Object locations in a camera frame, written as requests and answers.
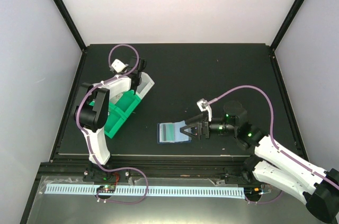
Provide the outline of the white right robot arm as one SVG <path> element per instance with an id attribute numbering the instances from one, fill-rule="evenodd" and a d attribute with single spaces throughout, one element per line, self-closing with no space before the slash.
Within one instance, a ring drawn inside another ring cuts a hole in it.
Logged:
<path id="1" fill-rule="evenodd" d="M 338 170 L 318 167 L 278 143 L 269 134 L 249 123 L 247 111 L 239 102 L 224 105 L 221 118 L 212 117 L 206 100 L 198 102 L 201 114 L 187 119 L 180 133 L 190 138 L 210 138 L 213 133 L 232 136 L 251 156 L 241 169 L 246 183 L 270 184 L 303 203 L 324 223 L 333 223 L 338 215 Z"/>

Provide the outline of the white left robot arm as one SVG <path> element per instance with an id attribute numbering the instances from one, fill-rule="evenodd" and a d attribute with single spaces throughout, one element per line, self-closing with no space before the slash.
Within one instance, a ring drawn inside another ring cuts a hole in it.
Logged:
<path id="1" fill-rule="evenodd" d="M 133 57 L 130 64 L 116 59 L 114 76 L 97 84 L 83 83 L 76 94 L 74 120 L 86 139 L 89 160 L 98 164 L 95 175 L 102 181 L 113 177 L 107 162 L 110 152 L 106 138 L 112 138 L 154 85 L 144 72 L 146 61 Z"/>

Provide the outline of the navy blue card holder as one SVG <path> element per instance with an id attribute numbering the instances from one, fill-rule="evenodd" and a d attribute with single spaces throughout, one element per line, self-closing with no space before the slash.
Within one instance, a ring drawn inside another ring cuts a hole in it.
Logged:
<path id="1" fill-rule="evenodd" d="M 180 132 L 185 126 L 184 121 L 166 122 L 157 125 L 157 141 L 159 144 L 179 144 L 190 142 L 191 138 Z"/>

